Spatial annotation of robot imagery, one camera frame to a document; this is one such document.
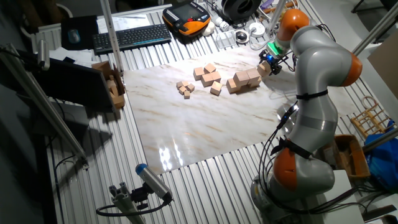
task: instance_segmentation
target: marble surface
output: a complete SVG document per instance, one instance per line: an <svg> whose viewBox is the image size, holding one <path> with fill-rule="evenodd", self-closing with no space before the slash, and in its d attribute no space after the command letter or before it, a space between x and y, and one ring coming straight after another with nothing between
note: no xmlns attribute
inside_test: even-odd
<svg viewBox="0 0 398 224"><path fill-rule="evenodd" d="M124 82L147 163L161 174L235 149L265 141L278 124L277 110L295 101L294 74L284 68L258 88L230 95L225 86L234 73L255 67L258 51L249 47L200 58L125 71ZM193 78L193 69L213 63L221 75L219 96ZM176 83L188 81L189 100ZM339 116L356 108L344 88L329 88Z"/></svg>

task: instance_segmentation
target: black keyboard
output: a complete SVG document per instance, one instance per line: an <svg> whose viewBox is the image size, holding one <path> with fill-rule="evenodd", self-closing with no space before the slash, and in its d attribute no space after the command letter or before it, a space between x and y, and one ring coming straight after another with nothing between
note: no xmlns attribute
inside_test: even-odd
<svg viewBox="0 0 398 224"><path fill-rule="evenodd" d="M137 27L116 32L120 50L129 50L170 42L172 37L165 24ZM112 52L108 33L93 35L95 55Z"/></svg>

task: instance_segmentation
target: small wooden cube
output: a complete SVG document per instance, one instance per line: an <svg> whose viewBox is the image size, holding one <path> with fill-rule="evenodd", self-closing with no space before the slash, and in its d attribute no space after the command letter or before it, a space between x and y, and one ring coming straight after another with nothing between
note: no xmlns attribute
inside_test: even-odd
<svg viewBox="0 0 398 224"><path fill-rule="evenodd" d="M261 77L260 73L257 71L256 68L251 68L249 70L246 70L246 72L248 73L249 78L250 78L248 85L251 85L252 83L256 83L258 81L259 77Z"/></svg>
<svg viewBox="0 0 398 224"><path fill-rule="evenodd" d="M108 86L109 90L111 90L112 86L116 87L116 83L114 82L114 80L107 80L106 85Z"/></svg>
<svg viewBox="0 0 398 224"><path fill-rule="evenodd" d="M254 88L254 87L259 86L261 83L261 80L262 80L261 77L259 77L255 82L252 82L251 84L249 84L249 87Z"/></svg>
<svg viewBox="0 0 398 224"><path fill-rule="evenodd" d="M246 71L236 72L233 79L234 79L236 86L239 86L239 87L247 85L250 80L249 75Z"/></svg>
<svg viewBox="0 0 398 224"><path fill-rule="evenodd" d="M189 99L191 97L191 93L189 91L184 92L184 99Z"/></svg>
<svg viewBox="0 0 398 224"><path fill-rule="evenodd" d="M227 82L226 82L226 88L229 91L229 94L232 93L236 93L237 91L241 90L240 86L236 86L234 80L232 78L230 78Z"/></svg>
<svg viewBox="0 0 398 224"><path fill-rule="evenodd" d="M195 68L193 70L193 77L195 78L196 81L199 81L201 76L205 74L205 71L203 71L203 68Z"/></svg>
<svg viewBox="0 0 398 224"><path fill-rule="evenodd" d="M205 66L205 74L211 73L211 72L215 72L216 71L216 67L214 67L214 65L212 63L208 63Z"/></svg>
<svg viewBox="0 0 398 224"><path fill-rule="evenodd" d="M201 83L203 84L203 87L211 86L213 84L213 77L211 76L211 74L202 75Z"/></svg>
<svg viewBox="0 0 398 224"><path fill-rule="evenodd" d="M178 82L178 83L176 84L176 87L177 87L178 90L179 90L182 86L184 86L182 82Z"/></svg>
<svg viewBox="0 0 398 224"><path fill-rule="evenodd" d="M266 77L271 74L271 66L268 64L268 62L262 62L257 66L257 71L261 77Z"/></svg>
<svg viewBox="0 0 398 224"><path fill-rule="evenodd" d="M184 86L181 86L180 89L178 89L181 95L183 95L186 90L187 88L185 88Z"/></svg>
<svg viewBox="0 0 398 224"><path fill-rule="evenodd" d="M210 89L210 93L218 96L221 92L221 87L223 87L223 84L221 84L219 82L213 82L211 89Z"/></svg>
<svg viewBox="0 0 398 224"><path fill-rule="evenodd" d="M191 93L191 92L193 92L193 91L195 90L195 86L192 85L192 83L191 83L191 84L189 84L189 85L187 86L187 90Z"/></svg>
<svg viewBox="0 0 398 224"><path fill-rule="evenodd" d="M113 104L117 109L120 109L124 106L124 97L123 96L115 96L112 98Z"/></svg>
<svg viewBox="0 0 398 224"><path fill-rule="evenodd" d="M119 96L119 92L118 92L118 89L116 88L116 86L112 86L111 91L114 96Z"/></svg>
<svg viewBox="0 0 398 224"><path fill-rule="evenodd" d="M211 77L213 77L213 81L215 82L220 82L221 81L221 75L218 72L212 72L210 73Z"/></svg>

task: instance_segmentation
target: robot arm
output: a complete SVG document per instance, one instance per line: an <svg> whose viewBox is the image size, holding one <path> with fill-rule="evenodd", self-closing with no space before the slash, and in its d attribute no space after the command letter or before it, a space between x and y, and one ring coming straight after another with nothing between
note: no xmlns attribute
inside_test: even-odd
<svg viewBox="0 0 398 224"><path fill-rule="evenodd" d="M334 183L331 167L311 153L331 142L338 113L327 95L328 86L348 86L362 71L362 63L319 28L298 9L285 13L274 45L281 52L291 47L298 58L295 79L298 93L296 124L286 147L274 161L270 191L281 202L320 194Z"/></svg>

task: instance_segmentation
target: cardboard box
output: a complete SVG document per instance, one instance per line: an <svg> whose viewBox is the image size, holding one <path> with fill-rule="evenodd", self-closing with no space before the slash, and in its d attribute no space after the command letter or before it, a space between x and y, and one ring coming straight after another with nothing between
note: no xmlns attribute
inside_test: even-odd
<svg viewBox="0 0 398 224"><path fill-rule="evenodd" d="M116 88L118 89L119 96L122 96L122 97L114 96L114 98L112 98L113 104L115 105L115 107L117 109L122 108L124 106L123 94L125 94L126 91L124 89L124 85L122 83L120 74L119 74L116 66L113 65L113 69L112 69L111 64L107 61L107 62L100 62L100 63L92 64L91 67L96 70L102 71L105 81L110 80L111 76L113 76L113 79L116 83Z"/></svg>

